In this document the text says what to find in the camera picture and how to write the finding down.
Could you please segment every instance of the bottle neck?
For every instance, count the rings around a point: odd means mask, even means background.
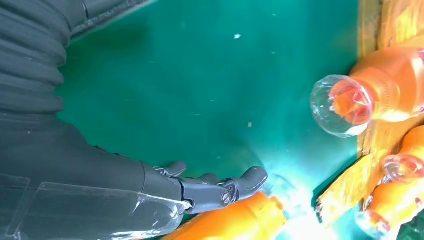
[[[368,93],[372,102],[372,119],[384,119],[395,111],[400,101],[398,84],[387,74],[376,69],[366,68],[350,76]]]

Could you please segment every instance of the plastic bottle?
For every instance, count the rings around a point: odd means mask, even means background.
[[[369,206],[356,215],[356,222],[370,237],[384,239],[417,216],[423,210],[423,200],[422,180],[383,183],[374,190]]]
[[[224,209],[202,213],[162,240],[275,239],[289,219],[303,215],[303,209],[288,181],[278,175],[270,180],[262,192]]]
[[[403,138],[402,149],[384,159],[386,175],[395,182],[424,178],[424,126],[412,129]]]
[[[423,113],[424,52],[387,48],[361,59],[349,76],[329,75],[311,93],[313,116],[328,133],[357,136],[371,120],[402,122]]]

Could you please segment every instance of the transparent plastic cover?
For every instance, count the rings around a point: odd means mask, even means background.
[[[185,202],[0,174],[0,240],[132,240],[175,230]]]
[[[329,75],[318,81],[310,96],[310,106],[321,128],[339,138],[361,134],[373,113],[367,91],[343,75]]]
[[[411,183],[424,178],[424,161],[416,156],[389,155],[383,164],[386,175],[394,182]]]

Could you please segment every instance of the green table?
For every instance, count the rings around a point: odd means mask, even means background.
[[[309,107],[316,81],[355,63],[357,21],[356,0],[160,0],[72,42],[60,117],[110,152],[182,160],[186,176],[259,165],[317,195],[357,158],[357,139],[325,133]]]

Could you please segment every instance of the robotic hand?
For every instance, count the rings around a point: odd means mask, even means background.
[[[178,177],[89,145],[58,119],[71,32],[124,0],[0,0],[0,240],[128,240],[256,193],[261,167],[219,181]]]

